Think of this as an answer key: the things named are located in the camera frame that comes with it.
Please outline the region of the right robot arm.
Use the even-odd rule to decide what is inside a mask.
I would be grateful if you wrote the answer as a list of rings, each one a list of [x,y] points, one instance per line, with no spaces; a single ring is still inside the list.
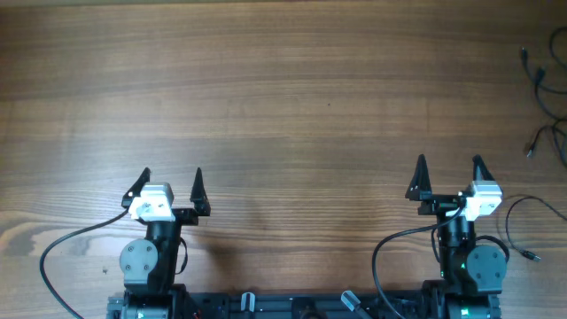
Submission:
[[[425,156],[419,155],[405,198],[420,203],[420,215],[433,215],[437,220],[441,278],[423,283],[420,316],[500,318],[498,295],[509,251],[481,245],[475,221],[496,210],[503,191],[482,158],[473,158],[473,177],[465,190],[456,195],[436,195]]]

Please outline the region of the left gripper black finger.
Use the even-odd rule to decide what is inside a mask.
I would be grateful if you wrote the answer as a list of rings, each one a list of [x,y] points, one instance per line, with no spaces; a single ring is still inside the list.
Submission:
[[[200,216],[209,216],[211,213],[211,206],[206,195],[204,179],[202,170],[197,168],[194,182],[190,193],[190,202],[193,204],[193,209]]]
[[[121,206],[125,209],[128,209],[134,198],[139,197],[141,194],[141,190],[146,183],[150,181],[151,178],[151,170],[146,167],[143,172],[139,175],[137,180],[132,184],[132,186],[125,192],[121,200]]]

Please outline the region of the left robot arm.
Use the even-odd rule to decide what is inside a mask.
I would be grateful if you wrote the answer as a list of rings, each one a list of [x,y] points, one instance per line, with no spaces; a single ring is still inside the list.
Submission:
[[[201,309],[184,284],[175,277],[182,227],[197,226],[211,206],[202,170],[197,169],[190,193],[190,207],[175,208],[169,183],[153,183],[146,168],[122,197],[121,206],[146,227],[145,237],[128,243],[120,253],[125,292],[108,300],[108,318],[200,318]]]

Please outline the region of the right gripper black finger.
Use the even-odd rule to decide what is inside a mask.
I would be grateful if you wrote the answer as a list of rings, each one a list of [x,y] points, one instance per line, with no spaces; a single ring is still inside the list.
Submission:
[[[431,180],[426,158],[420,154],[417,158],[416,169],[410,181],[405,198],[411,201],[425,201],[432,197]]]
[[[483,161],[482,157],[477,154],[472,158],[473,161],[473,180],[475,182],[478,181],[488,181],[494,182],[495,179],[493,175],[488,170],[485,162]]]

